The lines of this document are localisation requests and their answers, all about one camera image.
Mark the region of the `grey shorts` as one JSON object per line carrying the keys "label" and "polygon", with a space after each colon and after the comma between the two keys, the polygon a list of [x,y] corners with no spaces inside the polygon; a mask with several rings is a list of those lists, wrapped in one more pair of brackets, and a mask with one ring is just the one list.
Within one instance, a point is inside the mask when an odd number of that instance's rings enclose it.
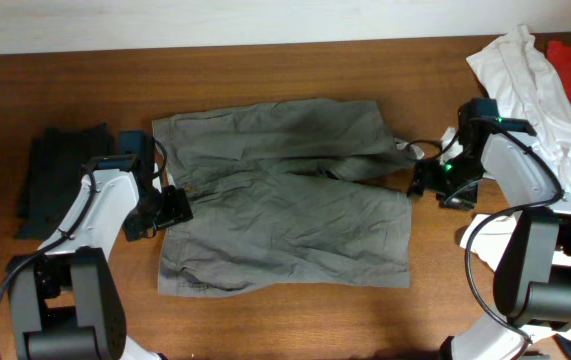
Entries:
{"label": "grey shorts", "polygon": [[167,229],[162,295],[283,283],[405,288],[412,205],[371,180],[411,162],[371,100],[260,103],[156,120],[193,217]]}

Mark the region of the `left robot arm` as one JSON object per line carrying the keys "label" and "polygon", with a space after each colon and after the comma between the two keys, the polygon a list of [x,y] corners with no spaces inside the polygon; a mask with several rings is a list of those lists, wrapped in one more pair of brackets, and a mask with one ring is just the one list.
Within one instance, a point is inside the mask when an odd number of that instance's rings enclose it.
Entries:
{"label": "left robot arm", "polygon": [[157,359],[127,333],[108,259],[119,232],[130,241],[192,219],[183,189],[158,188],[135,154],[94,157],[54,233],[13,257],[0,285],[20,359]]}

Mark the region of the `folded black garment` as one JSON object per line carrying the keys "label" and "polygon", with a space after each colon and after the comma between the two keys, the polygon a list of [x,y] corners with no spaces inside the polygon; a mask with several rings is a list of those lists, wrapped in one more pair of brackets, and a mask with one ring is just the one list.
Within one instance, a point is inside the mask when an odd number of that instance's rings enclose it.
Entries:
{"label": "folded black garment", "polygon": [[48,239],[76,199],[81,166],[95,156],[111,154],[113,146],[104,123],[77,131],[48,128],[33,139],[17,209],[23,224],[14,238]]}

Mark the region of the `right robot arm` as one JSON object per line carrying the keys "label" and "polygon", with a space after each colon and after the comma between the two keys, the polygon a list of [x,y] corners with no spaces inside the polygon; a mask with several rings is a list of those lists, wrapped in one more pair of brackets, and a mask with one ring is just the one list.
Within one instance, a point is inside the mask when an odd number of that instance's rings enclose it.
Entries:
{"label": "right robot arm", "polygon": [[[438,156],[414,164],[411,197],[435,193],[443,208],[469,210],[478,183],[490,175],[509,206],[474,226],[465,245],[469,287],[483,309],[465,332],[448,337],[441,359],[519,359],[549,335],[571,334],[571,195],[541,155],[536,133],[525,120],[473,117],[454,135],[463,150],[442,162]],[[494,272],[493,302],[472,281],[471,249],[480,230],[502,217],[516,226]]]}

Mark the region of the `white shirt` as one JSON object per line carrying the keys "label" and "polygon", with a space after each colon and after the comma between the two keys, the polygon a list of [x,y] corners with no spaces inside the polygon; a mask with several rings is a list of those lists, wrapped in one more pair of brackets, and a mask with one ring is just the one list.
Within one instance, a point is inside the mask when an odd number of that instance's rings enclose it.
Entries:
{"label": "white shirt", "polygon": [[[571,195],[571,105],[559,75],[536,48],[529,29],[514,28],[471,55],[468,64],[496,100],[498,117],[525,120],[532,126],[536,153]],[[471,256],[480,257],[495,272],[516,223],[516,217],[509,216],[483,227]]]}

